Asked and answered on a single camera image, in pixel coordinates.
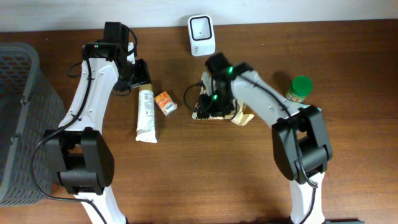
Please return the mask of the beige brown snack bag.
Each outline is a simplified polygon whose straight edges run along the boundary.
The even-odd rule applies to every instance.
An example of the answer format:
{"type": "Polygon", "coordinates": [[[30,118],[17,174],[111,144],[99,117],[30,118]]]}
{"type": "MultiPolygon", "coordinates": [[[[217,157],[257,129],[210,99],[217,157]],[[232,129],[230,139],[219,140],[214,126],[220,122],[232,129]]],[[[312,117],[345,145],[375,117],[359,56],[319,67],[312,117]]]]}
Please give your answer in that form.
{"type": "MultiPolygon", "coordinates": [[[[201,76],[201,82],[203,86],[201,87],[200,97],[211,96],[210,91],[210,82],[211,77],[208,72],[203,72],[201,76]]],[[[247,105],[242,101],[238,100],[238,107],[235,105],[235,100],[232,102],[232,111],[227,112],[226,115],[211,115],[210,113],[199,113],[194,111],[192,113],[192,118],[195,120],[230,120],[232,123],[238,126],[245,126],[253,119],[254,115],[250,112],[248,113],[248,109],[246,109],[247,105]]]]}

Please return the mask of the white tube gold cap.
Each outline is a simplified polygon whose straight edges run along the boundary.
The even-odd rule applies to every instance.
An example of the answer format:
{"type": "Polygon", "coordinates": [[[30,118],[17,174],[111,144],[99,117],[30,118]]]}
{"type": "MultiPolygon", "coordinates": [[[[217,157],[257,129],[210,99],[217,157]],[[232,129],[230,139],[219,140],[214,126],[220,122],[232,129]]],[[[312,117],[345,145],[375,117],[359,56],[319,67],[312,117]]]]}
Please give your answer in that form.
{"type": "Polygon", "coordinates": [[[157,143],[155,135],[154,93],[151,84],[139,87],[136,141],[157,143]]]}

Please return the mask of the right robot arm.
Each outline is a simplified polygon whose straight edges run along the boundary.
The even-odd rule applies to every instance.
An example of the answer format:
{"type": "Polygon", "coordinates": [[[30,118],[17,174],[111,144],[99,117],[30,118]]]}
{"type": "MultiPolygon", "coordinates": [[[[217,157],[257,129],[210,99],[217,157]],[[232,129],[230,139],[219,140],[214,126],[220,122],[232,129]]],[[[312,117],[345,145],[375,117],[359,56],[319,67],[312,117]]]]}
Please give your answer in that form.
{"type": "Polygon", "coordinates": [[[287,100],[250,65],[233,65],[222,53],[209,57],[205,66],[210,74],[201,82],[206,96],[195,112],[233,119],[238,101],[249,106],[270,127],[274,161],[289,181],[289,222],[326,223],[322,182],[333,153],[321,109],[287,100]]]}

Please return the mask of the orange small carton box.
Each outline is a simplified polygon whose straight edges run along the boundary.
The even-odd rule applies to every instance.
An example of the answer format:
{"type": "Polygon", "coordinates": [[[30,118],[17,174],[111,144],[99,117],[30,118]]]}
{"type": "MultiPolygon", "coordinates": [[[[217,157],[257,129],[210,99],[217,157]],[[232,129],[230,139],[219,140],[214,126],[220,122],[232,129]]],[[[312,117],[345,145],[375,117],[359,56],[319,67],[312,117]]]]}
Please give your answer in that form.
{"type": "Polygon", "coordinates": [[[157,95],[154,99],[155,102],[157,103],[157,106],[166,116],[168,116],[178,108],[176,102],[173,101],[171,96],[166,91],[163,91],[162,93],[157,95]]]}

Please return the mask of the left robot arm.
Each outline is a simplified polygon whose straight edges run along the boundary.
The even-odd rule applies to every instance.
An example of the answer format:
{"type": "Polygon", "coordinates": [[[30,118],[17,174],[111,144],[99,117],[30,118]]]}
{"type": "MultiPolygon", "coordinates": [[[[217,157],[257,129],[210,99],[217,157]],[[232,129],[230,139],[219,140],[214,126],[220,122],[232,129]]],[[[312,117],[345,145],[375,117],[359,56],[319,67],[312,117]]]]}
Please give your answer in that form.
{"type": "Polygon", "coordinates": [[[111,188],[114,157],[102,127],[113,91],[150,84],[147,64],[137,59],[137,41],[121,22],[106,22],[103,38],[82,47],[81,75],[71,106],[56,130],[46,130],[43,148],[57,185],[81,203],[92,223],[127,223],[111,188]]]}

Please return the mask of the teal snack packet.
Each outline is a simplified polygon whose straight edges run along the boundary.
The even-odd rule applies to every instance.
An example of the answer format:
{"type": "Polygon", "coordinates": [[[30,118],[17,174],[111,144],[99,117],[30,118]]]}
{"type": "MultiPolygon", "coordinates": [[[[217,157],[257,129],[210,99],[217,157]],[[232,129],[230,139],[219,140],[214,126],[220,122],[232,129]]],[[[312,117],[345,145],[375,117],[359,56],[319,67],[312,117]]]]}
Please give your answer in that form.
{"type": "Polygon", "coordinates": [[[322,108],[319,108],[315,105],[309,105],[308,107],[306,107],[307,110],[315,110],[317,109],[318,111],[322,111],[322,108]]]}

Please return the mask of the white barcode scanner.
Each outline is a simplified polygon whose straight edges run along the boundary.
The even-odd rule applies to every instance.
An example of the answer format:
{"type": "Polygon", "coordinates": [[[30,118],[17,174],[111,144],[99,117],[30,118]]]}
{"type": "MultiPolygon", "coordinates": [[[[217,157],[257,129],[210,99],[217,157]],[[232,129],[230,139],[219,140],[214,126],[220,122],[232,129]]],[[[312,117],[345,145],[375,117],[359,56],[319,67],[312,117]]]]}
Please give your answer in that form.
{"type": "Polygon", "coordinates": [[[187,21],[191,53],[194,57],[212,55],[216,50],[213,21],[209,15],[190,16],[187,21]]]}

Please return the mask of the grey plastic mesh basket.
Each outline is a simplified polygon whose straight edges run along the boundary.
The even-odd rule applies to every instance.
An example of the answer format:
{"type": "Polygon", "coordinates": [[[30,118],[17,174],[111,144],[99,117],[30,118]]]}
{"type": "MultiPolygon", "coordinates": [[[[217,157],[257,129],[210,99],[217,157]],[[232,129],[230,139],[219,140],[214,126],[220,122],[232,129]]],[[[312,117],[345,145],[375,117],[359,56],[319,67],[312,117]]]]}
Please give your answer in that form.
{"type": "Polygon", "coordinates": [[[65,108],[40,69],[39,55],[22,42],[1,43],[1,206],[42,199],[53,177],[44,151],[34,148],[48,129],[57,129],[65,108]]]}

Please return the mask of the green lid jar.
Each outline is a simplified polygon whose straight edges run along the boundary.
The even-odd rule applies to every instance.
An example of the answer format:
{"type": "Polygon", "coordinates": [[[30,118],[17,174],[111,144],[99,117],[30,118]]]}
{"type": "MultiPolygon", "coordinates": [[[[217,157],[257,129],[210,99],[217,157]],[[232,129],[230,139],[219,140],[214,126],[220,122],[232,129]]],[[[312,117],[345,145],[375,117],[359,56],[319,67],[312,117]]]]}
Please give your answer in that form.
{"type": "Polygon", "coordinates": [[[309,77],[297,76],[292,80],[286,98],[296,103],[302,103],[313,90],[313,82],[309,77]]]}

